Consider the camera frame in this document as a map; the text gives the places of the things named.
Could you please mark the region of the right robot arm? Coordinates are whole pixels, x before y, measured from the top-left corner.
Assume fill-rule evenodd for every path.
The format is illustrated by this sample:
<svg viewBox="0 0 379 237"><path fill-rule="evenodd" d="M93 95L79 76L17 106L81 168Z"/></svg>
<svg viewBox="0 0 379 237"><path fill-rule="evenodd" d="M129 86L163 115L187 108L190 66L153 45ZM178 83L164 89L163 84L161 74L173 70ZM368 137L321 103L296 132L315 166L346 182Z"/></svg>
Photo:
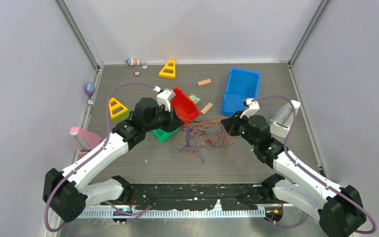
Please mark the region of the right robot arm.
<svg viewBox="0 0 379 237"><path fill-rule="evenodd" d="M262 182L267 202L294 205L315 219L329 237L348 237L367 221L359 192L328 180L285 149L263 116L243 118L238 111L221 124L230 136L247 141L259 161L277 171Z"/></svg>

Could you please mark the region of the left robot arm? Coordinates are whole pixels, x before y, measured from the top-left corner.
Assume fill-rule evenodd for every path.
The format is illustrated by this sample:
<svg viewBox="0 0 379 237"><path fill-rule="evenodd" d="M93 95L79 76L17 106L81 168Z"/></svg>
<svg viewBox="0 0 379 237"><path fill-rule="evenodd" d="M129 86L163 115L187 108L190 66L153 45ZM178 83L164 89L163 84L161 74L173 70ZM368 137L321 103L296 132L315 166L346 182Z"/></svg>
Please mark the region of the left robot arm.
<svg viewBox="0 0 379 237"><path fill-rule="evenodd" d="M171 132L182 125L174 106L167 108L160 99L141 98L130 117L119 122L96 148L61 171L52 168L46 173L43 200L66 223L85 208L107 200L127 204L132 197L131 187L120 176L93 185L90 181L142 142L146 133L156 129Z"/></svg>

